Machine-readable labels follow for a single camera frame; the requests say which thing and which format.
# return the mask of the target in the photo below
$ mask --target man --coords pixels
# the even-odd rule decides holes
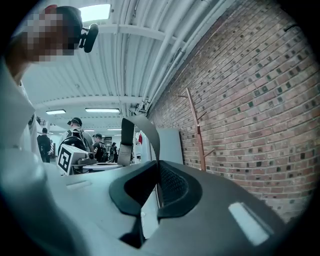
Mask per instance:
[[[94,136],[95,143],[93,144],[95,159],[102,163],[104,153],[106,152],[106,145],[102,142],[102,135],[100,133],[97,133]]]
[[[61,145],[61,143],[68,137],[70,136],[76,136],[79,139],[81,139],[85,145],[85,151],[87,152],[91,152],[91,153],[95,153],[94,152],[94,147],[93,147],[93,141],[91,139],[91,136],[89,133],[87,133],[86,131],[82,130],[82,121],[80,118],[75,117],[72,120],[70,120],[68,123],[69,125],[69,130],[67,130],[60,139],[59,142],[59,147]]]
[[[50,56],[70,49],[74,25],[65,15],[57,15],[56,8],[56,5],[46,8],[33,26],[15,36],[0,59],[0,120],[4,121],[0,127],[0,147],[19,148],[39,157],[35,109],[21,78],[31,64],[48,61]]]
[[[117,152],[117,143],[113,142],[110,148],[110,159],[113,156],[112,163],[118,163],[118,152]]]
[[[47,128],[42,129],[42,135],[39,135],[36,140],[38,142],[41,159],[44,163],[50,163],[49,152],[51,150],[50,139],[47,136]]]

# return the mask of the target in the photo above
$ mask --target baseball cap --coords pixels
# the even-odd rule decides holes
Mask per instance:
[[[69,121],[69,122],[68,122],[68,126],[71,125],[71,123],[79,124],[80,127],[82,126],[81,119],[78,118],[78,117],[75,117],[75,118],[73,118],[71,121]]]
[[[97,133],[96,135],[94,135],[93,137],[98,137],[102,139],[102,135],[100,133]]]

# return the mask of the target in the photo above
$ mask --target brick wall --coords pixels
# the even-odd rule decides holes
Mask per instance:
[[[288,221],[319,177],[319,66],[273,1],[236,1],[193,49],[149,118],[180,131],[184,164],[200,168],[191,91],[209,173],[232,179]]]

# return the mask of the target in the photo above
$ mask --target gray strap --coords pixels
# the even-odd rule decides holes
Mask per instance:
[[[155,153],[156,161],[158,162],[160,155],[160,138],[157,129],[144,115],[135,115],[122,119],[121,147],[118,164],[123,166],[130,165],[135,125],[139,127],[149,139]]]

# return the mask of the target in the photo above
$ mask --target wooden coat rack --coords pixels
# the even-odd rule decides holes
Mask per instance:
[[[194,101],[193,101],[193,99],[191,97],[191,93],[190,93],[189,88],[186,88],[186,93],[187,93],[188,97],[187,96],[182,96],[182,95],[178,95],[178,97],[189,98],[189,104],[190,104],[190,108],[191,108],[191,112],[192,112],[192,116],[193,116],[193,120],[194,120],[194,129],[195,129],[195,134],[196,134],[196,140],[197,140],[198,149],[199,149],[200,166],[201,166],[201,170],[206,171],[206,157],[208,155],[210,155],[215,150],[215,149],[212,149],[211,151],[209,151],[206,154],[204,152],[204,145],[203,145],[203,142],[202,142],[199,119],[202,118],[207,112],[204,112],[198,118],[197,117],[196,108],[195,108],[195,104],[194,104]]]

